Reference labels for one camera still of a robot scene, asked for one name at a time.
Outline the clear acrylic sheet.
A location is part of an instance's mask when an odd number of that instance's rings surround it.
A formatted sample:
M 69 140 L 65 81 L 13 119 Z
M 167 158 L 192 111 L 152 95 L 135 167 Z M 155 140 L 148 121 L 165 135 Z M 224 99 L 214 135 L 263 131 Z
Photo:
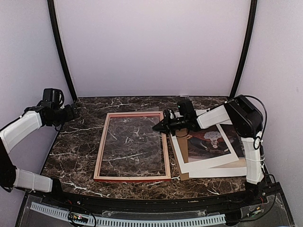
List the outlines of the clear acrylic sheet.
M 165 175 L 162 136 L 152 129 L 159 115 L 110 116 L 99 176 Z

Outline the red wooden picture frame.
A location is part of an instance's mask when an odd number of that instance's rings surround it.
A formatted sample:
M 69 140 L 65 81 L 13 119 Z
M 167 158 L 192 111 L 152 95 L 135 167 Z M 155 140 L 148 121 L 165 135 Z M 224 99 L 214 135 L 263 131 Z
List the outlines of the red wooden picture frame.
M 167 137 L 152 127 L 160 111 L 108 113 L 100 141 L 94 181 L 171 180 Z

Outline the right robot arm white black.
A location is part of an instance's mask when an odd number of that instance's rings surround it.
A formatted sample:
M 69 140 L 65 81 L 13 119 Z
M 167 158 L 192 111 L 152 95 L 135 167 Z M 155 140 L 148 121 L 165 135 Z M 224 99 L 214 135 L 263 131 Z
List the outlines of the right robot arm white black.
M 246 187 L 242 194 L 242 202 L 252 205 L 260 197 L 258 188 L 266 176 L 264 170 L 263 133 L 267 123 L 267 115 L 249 100 L 249 95 L 239 95 L 225 101 L 221 105 L 197 114 L 190 100 L 178 102 L 180 116 L 172 110 L 164 110 L 164 118 L 153 126 L 153 131 L 174 136 L 177 130 L 201 131 L 216 124 L 231 121 L 244 146 L 247 163 Z

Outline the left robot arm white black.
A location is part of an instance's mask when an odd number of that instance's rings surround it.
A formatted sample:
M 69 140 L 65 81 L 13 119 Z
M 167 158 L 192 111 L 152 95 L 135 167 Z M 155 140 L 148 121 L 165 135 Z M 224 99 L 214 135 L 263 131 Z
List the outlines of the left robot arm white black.
M 39 191 L 48 193 L 56 206 L 67 202 L 59 180 L 22 170 L 9 157 L 12 149 L 32 132 L 44 126 L 57 128 L 80 116 L 75 104 L 65 105 L 64 101 L 61 90 L 46 88 L 36 106 L 27 107 L 21 116 L 0 130 L 0 186 L 7 192 L 13 188 Z

